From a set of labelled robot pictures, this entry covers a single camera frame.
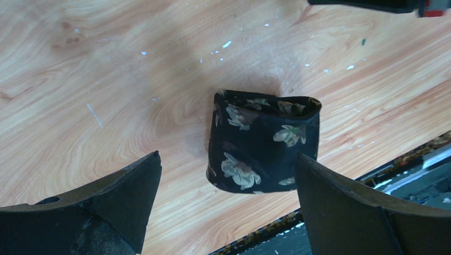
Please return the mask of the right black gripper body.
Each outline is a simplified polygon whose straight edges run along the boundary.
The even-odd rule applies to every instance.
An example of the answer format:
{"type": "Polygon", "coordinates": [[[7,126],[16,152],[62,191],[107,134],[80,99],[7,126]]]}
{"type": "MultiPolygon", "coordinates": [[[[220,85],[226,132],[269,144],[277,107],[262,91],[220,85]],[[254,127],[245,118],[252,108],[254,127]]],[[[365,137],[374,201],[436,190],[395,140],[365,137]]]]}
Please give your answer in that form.
{"type": "Polygon", "coordinates": [[[420,0],[308,0],[310,5],[346,5],[396,14],[411,13],[422,6],[420,0]]]}

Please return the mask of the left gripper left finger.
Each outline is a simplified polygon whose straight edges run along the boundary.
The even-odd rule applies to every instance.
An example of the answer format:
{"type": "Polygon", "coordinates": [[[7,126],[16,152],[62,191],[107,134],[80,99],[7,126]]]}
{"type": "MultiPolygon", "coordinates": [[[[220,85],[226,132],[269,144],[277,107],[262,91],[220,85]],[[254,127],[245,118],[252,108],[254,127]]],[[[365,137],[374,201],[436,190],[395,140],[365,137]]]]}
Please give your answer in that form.
{"type": "Polygon", "coordinates": [[[1,208],[1,254],[140,254],[162,174],[152,152],[79,188],[1,208]]]}

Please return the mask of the black floral patterned tie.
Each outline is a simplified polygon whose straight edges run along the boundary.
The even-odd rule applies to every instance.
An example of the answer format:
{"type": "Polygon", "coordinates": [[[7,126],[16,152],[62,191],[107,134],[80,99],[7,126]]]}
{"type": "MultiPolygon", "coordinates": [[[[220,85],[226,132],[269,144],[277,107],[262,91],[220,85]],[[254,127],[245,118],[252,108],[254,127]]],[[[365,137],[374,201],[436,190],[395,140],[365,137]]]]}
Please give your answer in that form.
{"type": "Polygon", "coordinates": [[[298,154],[318,156],[321,108],[317,99],[307,96],[217,92],[207,180],[231,193],[295,190],[298,154]]]}

